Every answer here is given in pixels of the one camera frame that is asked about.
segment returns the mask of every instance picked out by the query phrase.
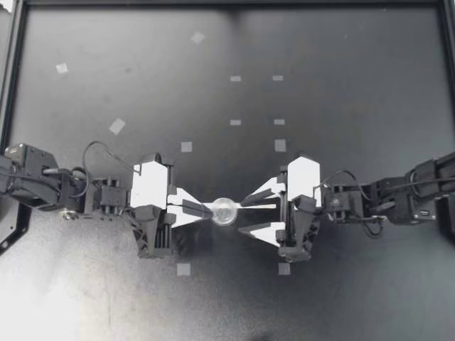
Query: black surface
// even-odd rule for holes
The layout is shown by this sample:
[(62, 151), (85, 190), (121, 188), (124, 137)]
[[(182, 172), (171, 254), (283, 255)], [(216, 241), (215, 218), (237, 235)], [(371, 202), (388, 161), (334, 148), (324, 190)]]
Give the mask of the black surface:
[[(190, 40), (196, 31), (206, 37), (199, 45)], [(176, 184), (205, 202), (241, 200), (299, 152), (319, 161), (323, 176), (342, 168), (365, 182), (404, 175), (455, 146), (441, 45), (431, 7), (35, 9), (11, 142), (54, 153), (65, 167), (78, 165), (93, 139), (131, 163), (159, 151), (176, 160)], [(57, 73), (61, 63), (68, 74)], [(117, 117), (126, 126), (115, 136), (108, 128)], [(274, 152), (274, 139), (287, 140), (286, 153)], [(182, 141), (193, 142), (192, 153), (180, 153)], [(131, 180), (101, 151), (89, 163), (95, 175)], [(323, 224), (314, 259), (281, 277), (273, 247), (205, 223), (184, 278), (173, 260), (137, 260), (132, 234), (34, 217), (35, 231), (0, 268), (40, 251), (23, 270), (39, 298), (60, 297), (61, 282), (68, 295), (94, 292), (97, 305), (106, 291), (109, 309), (100, 323), (82, 319), (84, 335), (101, 335), (104, 323), (135, 340), (166, 332), (168, 340), (448, 340), (455, 331), (455, 248), (429, 224), (387, 226), (379, 241), (360, 226)], [(37, 236), (48, 248), (33, 248)], [(81, 302), (82, 314), (97, 314)]]

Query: white tape marker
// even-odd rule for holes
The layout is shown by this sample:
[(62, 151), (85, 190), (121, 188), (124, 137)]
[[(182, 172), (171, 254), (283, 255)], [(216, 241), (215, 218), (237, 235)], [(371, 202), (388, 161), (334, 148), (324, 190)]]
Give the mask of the white tape marker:
[(55, 66), (55, 68), (61, 75), (68, 72), (68, 65), (66, 65), (66, 63), (58, 64)]
[(205, 36), (201, 33), (201, 32), (196, 32), (193, 34), (193, 36), (191, 37), (191, 40), (195, 43), (195, 44), (200, 44), (202, 43), (204, 40), (205, 40)]
[(191, 264), (177, 263), (177, 276), (190, 276), (190, 275), (191, 275)]
[(289, 276), (291, 274), (291, 264), (289, 263), (278, 263), (278, 275)]
[(242, 82), (242, 76), (230, 76), (231, 82)]
[(193, 151), (193, 142), (187, 141), (181, 143), (181, 152), (182, 153), (191, 153)]
[(112, 122), (111, 126), (109, 127), (109, 130), (111, 132), (113, 132), (114, 134), (118, 135), (124, 126), (125, 126), (125, 122), (123, 120), (115, 119), (115, 121)]
[(286, 151), (286, 140), (285, 139), (275, 140), (275, 151), (277, 153), (284, 153)]
[(284, 81), (284, 76), (283, 75), (273, 75), (272, 80), (274, 82), (282, 82), (282, 81)]

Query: screw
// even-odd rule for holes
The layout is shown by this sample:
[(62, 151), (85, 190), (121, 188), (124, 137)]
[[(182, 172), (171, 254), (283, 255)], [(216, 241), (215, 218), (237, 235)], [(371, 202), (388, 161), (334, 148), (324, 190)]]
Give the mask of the screw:
[(332, 206), (339, 206), (340, 204), (341, 204), (341, 202), (338, 198), (334, 198), (331, 202)]

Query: square tape marker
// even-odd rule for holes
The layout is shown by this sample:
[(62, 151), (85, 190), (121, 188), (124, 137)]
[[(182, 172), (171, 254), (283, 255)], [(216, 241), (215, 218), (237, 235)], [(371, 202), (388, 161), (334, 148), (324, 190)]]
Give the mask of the square tape marker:
[(191, 40), (195, 43), (195, 44), (200, 44), (204, 41), (205, 39), (205, 36), (201, 33), (201, 32), (196, 32), (193, 34), (193, 36), (191, 37)]
[(187, 141), (181, 143), (181, 152), (182, 153), (191, 153), (193, 151), (193, 142)]
[(230, 81), (231, 82), (242, 82), (242, 76), (230, 76)]
[(289, 276), (291, 274), (291, 264), (289, 263), (278, 263), (278, 275)]
[(122, 119), (116, 119), (109, 127), (109, 130), (114, 134), (118, 135), (124, 126), (125, 122)]
[(286, 140), (276, 139), (275, 140), (275, 151), (277, 153), (284, 153), (286, 151)]
[(190, 275), (191, 275), (191, 264), (177, 263), (177, 276), (190, 276)]

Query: metal frame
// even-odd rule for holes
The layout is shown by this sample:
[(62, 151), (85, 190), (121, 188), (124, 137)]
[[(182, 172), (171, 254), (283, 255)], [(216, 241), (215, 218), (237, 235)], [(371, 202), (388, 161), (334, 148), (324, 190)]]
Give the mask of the metal frame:
[[(455, 105), (455, 5), (454, 0), (15, 0), (11, 17), (10, 35), (7, 45), (3, 81), (0, 88), (0, 151), (9, 142), (9, 132), (14, 112), (16, 83), (21, 65), (28, 10), (34, 7), (76, 6), (185, 6), (228, 7), (228, 6), (433, 6), (439, 11), (443, 49), (449, 76), (452, 104)], [(19, 206), (18, 217), (26, 211)]]

